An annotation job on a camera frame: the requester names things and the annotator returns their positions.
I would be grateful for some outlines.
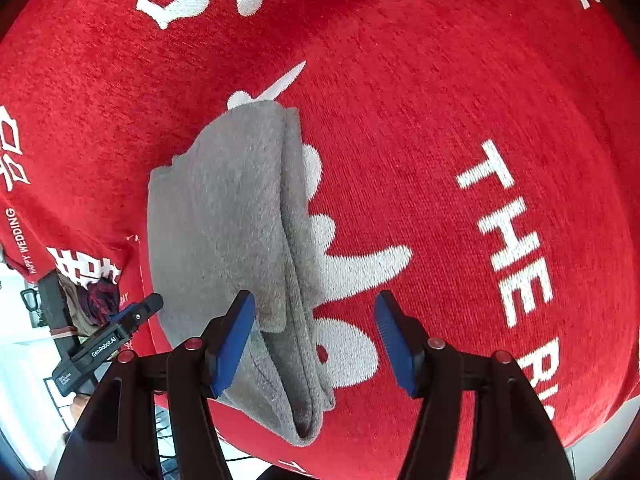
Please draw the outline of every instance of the fabric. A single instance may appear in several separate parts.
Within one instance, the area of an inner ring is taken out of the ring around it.
[[[87,288],[76,285],[76,295],[80,309],[94,326],[107,324],[110,317],[118,313],[120,291],[117,285],[104,278],[88,284]]]
[[[29,269],[18,262],[12,260],[9,256],[4,254],[2,245],[0,244],[0,263],[5,264],[9,269],[16,270],[23,278],[28,279],[30,277]]]
[[[65,293],[66,307],[69,310],[69,316],[71,316],[74,326],[78,329],[80,335],[89,337],[92,333],[98,330],[99,325],[92,323],[87,314],[85,314],[80,307],[76,285],[72,283],[68,277],[62,276],[61,274],[58,275],[58,281],[60,282],[60,287]]]
[[[294,447],[213,404],[250,455],[397,476],[418,404],[372,320],[383,287],[460,350],[513,353],[566,446],[638,390],[640,68],[596,0],[31,0],[0,65],[0,242],[123,303],[158,286],[150,172],[238,103],[299,110],[336,406]],[[170,347],[158,320],[133,344]]]
[[[206,126],[151,173],[148,240],[158,313],[172,346],[226,314],[241,289],[256,323],[221,402],[294,446],[313,442],[334,404],[315,344],[318,263],[306,210],[300,122],[273,102]]]
[[[56,442],[56,447],[54,448],[49,461],[46,463],[43,469],[39,471],[27,470],[32,478],[35,480],[54,480],[56,477],[56,471],[58,470],[58,466],[60,465],[60,460],[62,460],[62,455],[65,452],[66,447],[66,439],[68,438],[69,433],[63,433],[62,436]]]

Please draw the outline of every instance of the gray towel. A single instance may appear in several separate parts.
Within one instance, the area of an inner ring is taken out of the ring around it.
[[[174,346],[224,314],[238,290],[255,295],[256,323],[219,400],[294,446],[311,444],[334,396],[316,352],[321,295],[297,111],[234,108],[171,167],[153,170],[148,242]]]

